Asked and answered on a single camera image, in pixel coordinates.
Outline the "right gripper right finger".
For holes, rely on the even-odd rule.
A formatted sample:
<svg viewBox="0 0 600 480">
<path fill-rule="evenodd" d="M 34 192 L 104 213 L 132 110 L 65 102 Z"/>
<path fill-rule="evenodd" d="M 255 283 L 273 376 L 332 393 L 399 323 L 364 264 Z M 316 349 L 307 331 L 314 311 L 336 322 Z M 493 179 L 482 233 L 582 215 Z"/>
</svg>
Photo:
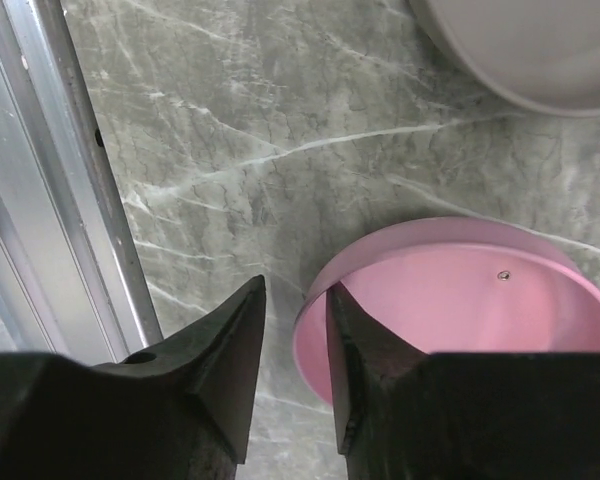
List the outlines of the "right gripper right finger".
<svg viewBox="0 0 600 480">
<path fill-rule="evenodd" d="M 424 354 L 327 293 L 337 448 L 352 479 L 600 479 L 600 353 Z"/>
</svg>

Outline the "pink round lid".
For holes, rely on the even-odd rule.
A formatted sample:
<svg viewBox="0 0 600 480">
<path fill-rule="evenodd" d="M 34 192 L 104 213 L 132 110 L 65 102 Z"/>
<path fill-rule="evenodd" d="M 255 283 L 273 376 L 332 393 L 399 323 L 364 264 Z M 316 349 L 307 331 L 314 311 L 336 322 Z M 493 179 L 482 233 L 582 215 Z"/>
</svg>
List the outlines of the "pink round lid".
<svg viewBox="0 0 600 480">
<path fill-rule="evenodd" d="M 293 355 L 324 401 L 332 398 L 326 294 L 335 284 L 424 353 L 600 352 L 600 290 L 553 243 L 496 221 L 412 220 L 345 247 L 309 289 Z"/>
</svg>

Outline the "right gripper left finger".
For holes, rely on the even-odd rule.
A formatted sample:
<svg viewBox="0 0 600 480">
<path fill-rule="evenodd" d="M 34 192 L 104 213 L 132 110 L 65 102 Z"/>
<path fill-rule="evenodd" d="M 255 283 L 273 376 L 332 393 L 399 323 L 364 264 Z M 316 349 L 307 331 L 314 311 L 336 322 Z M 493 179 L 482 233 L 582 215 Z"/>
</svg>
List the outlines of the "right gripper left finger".
<svg viewBox="0 0 600 480">
<path fill-rule="evenodd" d="M 0 353 L 0 479 L 231 479 L 247 456 L 262 276 L 120 363 Z"/>
</svg>

